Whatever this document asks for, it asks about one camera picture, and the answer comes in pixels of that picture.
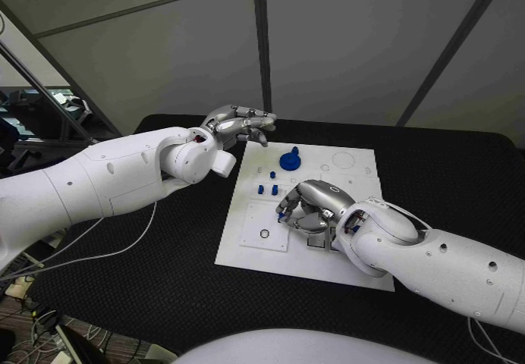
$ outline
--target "black cushioned surface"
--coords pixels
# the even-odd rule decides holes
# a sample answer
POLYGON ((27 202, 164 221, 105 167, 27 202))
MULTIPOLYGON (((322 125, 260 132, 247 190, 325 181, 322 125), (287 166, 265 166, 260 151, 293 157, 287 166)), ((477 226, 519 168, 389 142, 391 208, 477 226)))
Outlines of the black cushioned surface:
MULTIPOLYGON (((138 132, 198 126, 202 119, 151 115, 138 132)), ((525 258, 525 163, 503 136, 286 120, 277 126, 270 141, 375 149, 387 201, 433 227, 525 258)), ((466 318, 400 282, 388 293, 213 264, 244 148, 238 143, 229 150, 238 163, 228 179, 211 172, 159 202, 140 244, 126 254, 42 273, 33 299, 172 350, 257 328, 307 328, 438 362, 499 362, 475 346, 466 318)), ((107 218, 55 262, 123 249, 150 214, 151 206, 107 218)), ((71 228, 66 242, 91 224, 71 228)), ((486 330, 503 355, 522 361, 525 337, 489 325, 486 330)))

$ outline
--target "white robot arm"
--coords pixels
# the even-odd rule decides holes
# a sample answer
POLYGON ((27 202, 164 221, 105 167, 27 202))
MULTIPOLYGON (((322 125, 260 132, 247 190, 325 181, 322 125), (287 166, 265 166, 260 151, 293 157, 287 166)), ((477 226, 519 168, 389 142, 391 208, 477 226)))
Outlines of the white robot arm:
POLYGON ((169 127, 98 143, 51 168, 0 180, 0 271, 62 228, 140 209, 201 182, 211 170, 228 177, 235 158, 224 150, 237 140, 267 146, 258 128, 273 130, 276 118, 226 105, 201 127, 169 127))
POLYGON ((379 278, 387 272, 434 303, 525 334, 525 261, 446 231, 418 231, 379 199, 355 203, 320 180, 301 182, 277 207, 280 222, 310 233, 336 226, 333 248, 379 278), (301 203, 304 218, 291 217, 301 203))

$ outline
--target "circular hole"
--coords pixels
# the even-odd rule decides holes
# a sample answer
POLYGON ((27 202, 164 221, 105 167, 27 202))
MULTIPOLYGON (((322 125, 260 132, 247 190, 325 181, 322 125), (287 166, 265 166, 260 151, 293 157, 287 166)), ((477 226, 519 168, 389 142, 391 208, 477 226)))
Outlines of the circular hole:
POLYGON ((496 264, 496 262, 490 262, 489 263, 489 270, 490 271, 496 271, 498 270, 498 264, 496 264))

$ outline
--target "black table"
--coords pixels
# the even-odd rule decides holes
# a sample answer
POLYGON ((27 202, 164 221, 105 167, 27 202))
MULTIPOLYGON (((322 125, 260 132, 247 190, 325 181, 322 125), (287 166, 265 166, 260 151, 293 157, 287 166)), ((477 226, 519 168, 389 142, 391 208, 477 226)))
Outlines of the black table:
MULTIPOLYGON (((202 119, 151 115, 137 133, 198 126, 202 119)), ((385 200, 433 227, 525 258, 525 163, 503 136, 287 120, 277 125, 270 141, 374 149, 385 200)), ((159 202, 133 250, 42 273, 32 298, 177 351, 239 331, 307 328, 376 341, 438 362, 501 362, 475 346, 466 318, 400 282, 388 293, 213 264, 244 148, 238 143, 229 150, 238 163, 228 179, 211 173, 159 202)), ((151 206, 105 219, 52 264, 123 249, 150 214, 151 206)), ((71 228, 63 244, 91 224, 71 228)), ((522 360, 525 337, 489 325, 486 330, 502 354, 522 360)))

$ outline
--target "metal pole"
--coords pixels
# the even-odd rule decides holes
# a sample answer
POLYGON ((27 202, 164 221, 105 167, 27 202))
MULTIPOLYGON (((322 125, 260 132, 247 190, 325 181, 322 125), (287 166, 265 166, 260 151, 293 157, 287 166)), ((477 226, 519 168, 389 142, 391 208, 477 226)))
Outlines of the metal pole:
POLYGON ((52 107, 56 109, 58 113, 69 123, 69 125, 76 130, 76 133, 81 135, 81 137, 85 139, 89 144, 94 144, 95 141, 92 140, 92 137, 88 135, 88 132, 85 129, 76 124, 75 118, 71 116, 69 112, 62 108, 61 103, 49 93, 46 87, 35 77, 35 75, 30 73, 29 69, 22 64, 19 58, 13 55, 10 49, 3 44, 3 41, 0 40, 0 54, 3 55, 7 62, 12 64, 13 68, 19 71, 22 77, 27 80, 30 86, 39 91, 39 94, 48 99, 48 101, 52 104, 52 107))

